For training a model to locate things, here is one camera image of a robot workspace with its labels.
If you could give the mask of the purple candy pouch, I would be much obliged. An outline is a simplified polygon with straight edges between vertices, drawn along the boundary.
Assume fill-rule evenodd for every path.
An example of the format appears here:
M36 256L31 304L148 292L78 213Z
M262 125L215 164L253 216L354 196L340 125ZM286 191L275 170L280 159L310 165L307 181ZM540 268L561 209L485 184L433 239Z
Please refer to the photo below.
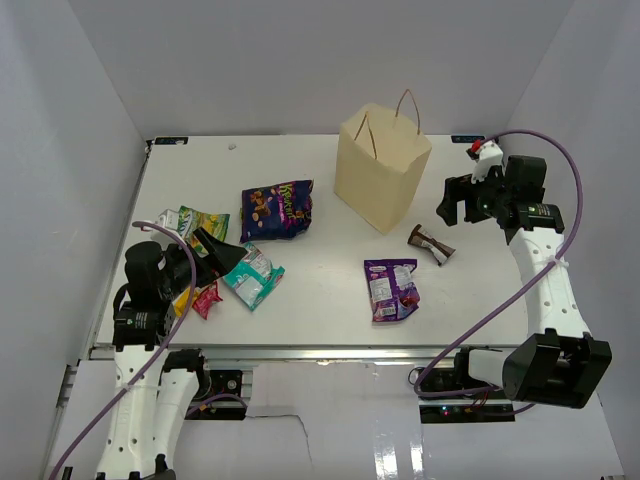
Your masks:
M416 259L379 259L363 262L373 323L395 323L419 309L421 300L412 274Z

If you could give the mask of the teal white snack bag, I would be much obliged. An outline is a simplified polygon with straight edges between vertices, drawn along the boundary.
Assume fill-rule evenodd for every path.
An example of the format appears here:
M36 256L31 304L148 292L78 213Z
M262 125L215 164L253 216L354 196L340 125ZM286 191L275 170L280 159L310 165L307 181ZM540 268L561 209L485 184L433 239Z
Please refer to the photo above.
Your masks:
M243 245L246 254L242 260L223 277L225 284L236 296L254 311L279 285L285 269L276 267L252 242Z

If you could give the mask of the red snack packet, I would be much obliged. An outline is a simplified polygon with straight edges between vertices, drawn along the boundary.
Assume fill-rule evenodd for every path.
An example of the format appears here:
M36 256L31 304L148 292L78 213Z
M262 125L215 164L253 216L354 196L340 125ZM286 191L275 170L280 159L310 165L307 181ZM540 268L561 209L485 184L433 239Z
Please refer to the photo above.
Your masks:
M211 308L222 301L223 299L219 294L218 282L214 281L196 292L191 308L202 319L207 320Z

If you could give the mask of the yellow snack packet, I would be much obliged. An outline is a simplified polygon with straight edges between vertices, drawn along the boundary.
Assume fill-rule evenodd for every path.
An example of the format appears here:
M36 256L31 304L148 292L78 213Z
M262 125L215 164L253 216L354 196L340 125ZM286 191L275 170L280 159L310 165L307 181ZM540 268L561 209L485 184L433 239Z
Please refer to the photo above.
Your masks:
M190 292L191 288L188 287L173 300L172 305L177 317L180 317L186 309L191 308L193 303L198 299L199 290L195 289L191 301L188 301Z

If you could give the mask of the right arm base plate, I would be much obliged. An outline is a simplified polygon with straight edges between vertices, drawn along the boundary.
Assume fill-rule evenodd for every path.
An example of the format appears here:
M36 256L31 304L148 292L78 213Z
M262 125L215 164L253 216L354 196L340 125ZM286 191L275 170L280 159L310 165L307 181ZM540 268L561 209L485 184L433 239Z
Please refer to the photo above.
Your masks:
M421 389L441 393L481 385L475 380L459 380L453 368L436 368L421 383ZM514 411L513 404L501 391L419 400L423 425L513 422Z

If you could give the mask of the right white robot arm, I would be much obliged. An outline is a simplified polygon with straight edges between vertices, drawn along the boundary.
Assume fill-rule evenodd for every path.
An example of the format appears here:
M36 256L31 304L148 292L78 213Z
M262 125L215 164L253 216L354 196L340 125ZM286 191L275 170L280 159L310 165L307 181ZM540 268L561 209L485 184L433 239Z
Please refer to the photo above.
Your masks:
M445 182L437 214L449 226L465 219L496 220L516 260L528 316L528 338L512 352L463 348L455 357L453 390L472 399L487 385L510 400L580 409L612 360L610 345L596 340L584 322L560 251L564 221L544 202L547 165L529 156L474 154L474 171Z

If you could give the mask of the dark purple snack bag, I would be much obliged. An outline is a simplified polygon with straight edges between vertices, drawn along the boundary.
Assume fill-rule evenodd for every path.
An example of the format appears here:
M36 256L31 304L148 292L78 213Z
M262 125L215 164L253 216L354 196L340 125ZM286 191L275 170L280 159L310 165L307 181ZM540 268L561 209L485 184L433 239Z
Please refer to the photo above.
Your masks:
M243 190L240 242L293 239L312 223L313 180Z

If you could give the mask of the green yellow candy bag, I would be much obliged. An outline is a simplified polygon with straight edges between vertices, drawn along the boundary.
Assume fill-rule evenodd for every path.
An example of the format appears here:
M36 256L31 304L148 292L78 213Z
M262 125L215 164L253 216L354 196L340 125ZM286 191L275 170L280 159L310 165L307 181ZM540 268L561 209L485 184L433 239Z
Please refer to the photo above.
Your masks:
M178 210L178 233L196 252L206 254L207 250L196 238L195 231L203 228L209 235L224 242L229 221L229 214L210 214L181 206Z

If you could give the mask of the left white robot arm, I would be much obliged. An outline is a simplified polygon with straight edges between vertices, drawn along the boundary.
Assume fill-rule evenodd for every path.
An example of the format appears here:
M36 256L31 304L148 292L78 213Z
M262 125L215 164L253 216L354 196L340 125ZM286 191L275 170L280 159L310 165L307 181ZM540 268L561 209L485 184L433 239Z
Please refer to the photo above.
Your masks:
M211 374L198 349L171 352L168 345L185 319L174 301L194 299L197 288L230 273L246 250L195 236L204 254L173 232L171 243L139 242L125 253L126 283L113 301L116 399L96 469L99 479L173 479L173 458L193 399L205 396Z

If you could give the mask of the brown white candy bar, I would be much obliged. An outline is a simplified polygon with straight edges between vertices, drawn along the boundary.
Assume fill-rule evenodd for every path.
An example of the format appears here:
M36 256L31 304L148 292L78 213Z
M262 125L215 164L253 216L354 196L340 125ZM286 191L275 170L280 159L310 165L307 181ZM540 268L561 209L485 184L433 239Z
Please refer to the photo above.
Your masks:
M407 244L428 251L439 267L443 266L456 252L453 247L436 240L421 224L417 224L412 229Z

